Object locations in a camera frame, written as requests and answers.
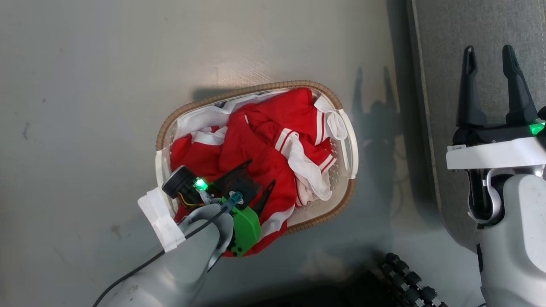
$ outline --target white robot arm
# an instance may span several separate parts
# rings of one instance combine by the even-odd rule
[[[205,273],[218,261],[233,234],[233,217],[220,214],[211,204],[193,211],[180,225],[187,239],[121,283],[102,303],[108,307],[191,306],[201,289]]]
[[[488,125],[478,107],[476,56],[464,53],[457,127],[448,169],[468,172],[468,214],[478,223],[476,251],[488,307],[546,306],[546,129],[514,50],[503,48],[506,124]]]

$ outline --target woven basket rim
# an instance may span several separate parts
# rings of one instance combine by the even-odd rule
[[[330,101],[332,102],[336,110],[343,109],[343,106],[341,105],[340,100],[329,88],[327,88],[326,86],[320,83],[313,82],[313,81],[308,81],[308,80],[285,81],[285,82],[275,82],[275,83],[268,83],[268,84],[261,84],[261,85],[251,86],[251,87],[240,88],[238,90],[230,91],[228,93],[215,95],[205,99],[201,99],[199,101],[188,103],[176,109],[174,112],[172,112],[169,115],[169,117],[167,117],[167,119],[161,125],[161,129],[159,129],[159,133],[157,134],[157,141],[156,141],[156,151],[163,149],[163,140],[165,138],[165,134],[167,133],[167,129],[169,129],[169,127],[174,123],[174,121],[176,121],[180,116],[182,116],[185,113],[188,113],[190,111],[204,107],[212,103],[216,103],[219,101],[223,101],[223,100],[238,97],[238,96],[247,95],[250,93],[269,91],[269,90],[279,90],[282,88],[298,88],[298,87],[308,87],[308,88],[317,90],[321,92],[322,94],[324,94],[325,96],[327,96],[328,99],[330,99]],[[303,229],[307,229],[309,227],[318,225],[320,223],[323,223],[337,216],[349,204],[349,201],[353,197],[355,187],[356,187],[356,179],[348,179],[345,195],[343,195],[343,198],[335,207],[330,209],[330,211],[326,212],[325,214],[314,217],[308,221],[289,226],[285,234],[290,234],[290,233],[301,231]]]

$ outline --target white stripe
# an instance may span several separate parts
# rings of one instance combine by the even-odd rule
[[[222,127],[216,132],[203,132],[196,131],[192,132],[192,143],[202,143],[208,145],[222,145],[224,144],[225,134],[228,131],[228,127]]]
[[[260,242],[263,238],[272,234],[273,232],[281,230],[282,224],[286,221],[292,212],[294,212],[295,205],[292,205],[288,210],[283,212],[273,213],[267,221],[262,224],[262,236],[258,240]]]
[[[326,168],[324,168],[324,169],[321,168],[321,172],[322,172],[323,174],[326,173],[326,172],[330,169],[330,167],[332,167],[332,165],[334,165],[334,162],[336,162],[336,159],[335,159],[335,158],[333,158],[332,161],[331,161],[330,163],[328,163],[328,165],[326,166]]]
[[[292,131],[292,130],[290,130],[288,128],[284,128],[281,131],[281,134],[278,136],[277,142],[275,143],[275,150],[281,151],[282,143],[284,142],[284,140],[286,139],[286,137],[288,136],[288,133],[290,133],[290,131]]]
[[[322,112],[317,110],[317,139],[314,141],[314,145],[317,146],[322,140]]]
[[[298,180],[296,179],[296,206],[298,207],[303,207],[303,203],[300,201],[301,199],[301,194],[300,194],[300,188],[298,186]]]
[[[284,145],[281,148],[281,154],[288,159],[290,157],[290,144],[293,142],[293,139],[300,139],[300,134],[296,131],[290,130],[288,133],[288,136],[286,137],[286,141],[284,142]]]
[[[322,169],[323,167],[327,166],[333,158],[334,157],[332,155],[328,155],[328,157],[324,159],[324,161],[318,166],[318,168]]]
[[[328,114],[324,113],[324,120],[322,121],[322,125],[324,127],[324,135],[322,136],[322,141],[325,141],[328,138],[328,133],[327,133],[328,124],[326,123],[326,117],[328,117]]]

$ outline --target white plastic basket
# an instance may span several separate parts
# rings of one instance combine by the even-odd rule
[[[344,141],[332,140],[332,155],[336,157],[335,164],[329,170],[332,196],[328,201],[316,200],[307,206],[295,208],[292,216],[288,219],[288,233],[297,232],[311,226],[322,223],[339,214],[349,203],[355,189],[355,177],[358,170],[358,147],[353,127],[343,111],[343,107],[337,97],[325,86],[312,81],[287,81],[271,84],[257,85],[242,88],[226,94],[210,97],[201,101],[193,102],[174,111],[163,123],[157,136],[156,144],[156,178],[158,186],[162,186],[169,177],[170,170],[170,148],[176,137],[180,137],[180,129],[196,131],[205,127],[188,127],[188,115],[199,112],[208,105],[232,104],[235,108],[241,107],[248,102],[262,102],[274,95],[289,91],[294,88],[309,88],[315,98],[323,96],[339,113],[347,128],[348,137]],[[223,115],[218,118],[212,116],[206,123],[206,127],[217,125],[223,120]],[[163,194],[165,201],[169,204],[169,211],[174,217],[179,204]]]

